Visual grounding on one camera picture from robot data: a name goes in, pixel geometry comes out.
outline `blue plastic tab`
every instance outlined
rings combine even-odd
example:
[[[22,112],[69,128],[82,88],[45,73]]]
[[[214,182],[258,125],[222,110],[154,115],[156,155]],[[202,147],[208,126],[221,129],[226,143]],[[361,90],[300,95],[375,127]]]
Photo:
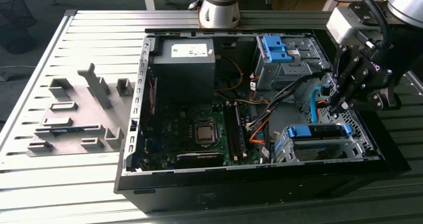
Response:
[[[293,126],[292,129],[294,131],[294,136],[296,137],[308,137],[308,136],[310,136],[310,131],[309,131],[308,126]]]
[[[281,140],[278,140],[276,146],[274,146],[274,151],[277,150],[278,146],[281,145]]]
[[[288,128],[288,135],[289,135],[289,138],[294,137],[294,133],[290,128]]]
[[[286,52],[270,52],[269,62],[292,62],[292,57],[288,56]]]
[[[269,54],[270,62],[292,62],[292,57],[285,52],[285,44],[280,36],[264,36],[262,45]]]
[[[352,135],[352,129],[351,129],[349,124],[344,124],[344,131],[345,131],[345,133],[347,133],[348,136]]]

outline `floor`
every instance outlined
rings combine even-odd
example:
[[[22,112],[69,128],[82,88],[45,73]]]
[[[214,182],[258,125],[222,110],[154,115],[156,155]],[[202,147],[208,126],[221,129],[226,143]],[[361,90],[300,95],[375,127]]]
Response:
[[[0,130],[6,120],[21,91],[26,85],[33,68],[42,56],[45,47],[54,33],[56,27],[68,9],[78,10],[145,10],[144,0],[25,0],[37,24],[28,31],[36,39],[36,48],[21,55],[10,55],[0,47],[0,74],[6,72],[9,80],[0,82]],[[157,10],[185,10],[193,0],[154,0]],[[265,0],[240,0],[241,10],[269,10]]]

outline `metal slotted table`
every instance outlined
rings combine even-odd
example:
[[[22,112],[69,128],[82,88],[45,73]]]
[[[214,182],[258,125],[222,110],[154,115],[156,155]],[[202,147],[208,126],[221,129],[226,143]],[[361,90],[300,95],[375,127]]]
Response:
[[[322,29],[328,17],[324,12],[241,12],[242,27],[260,29]],[[92,62],[105,81],[121,74],[133,81],[144,29],[196,27],[197,14],[188,11],[66,12],[0,134],[0,223],[421,223],[423,96],[411,73],[396,90],[404,107],[380,116],[412,170],[336,199],[145,215],[113,194],[117,152],[26,156],[50,102],[50,80]]]

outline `expansion slot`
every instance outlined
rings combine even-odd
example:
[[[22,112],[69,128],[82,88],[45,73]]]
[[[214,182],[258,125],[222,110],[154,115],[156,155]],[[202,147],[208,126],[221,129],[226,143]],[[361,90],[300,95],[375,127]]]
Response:
[[[230,158],[237,161],[246,157],[244,129],[240,122],[237,103],[222,106],[226,143]]]

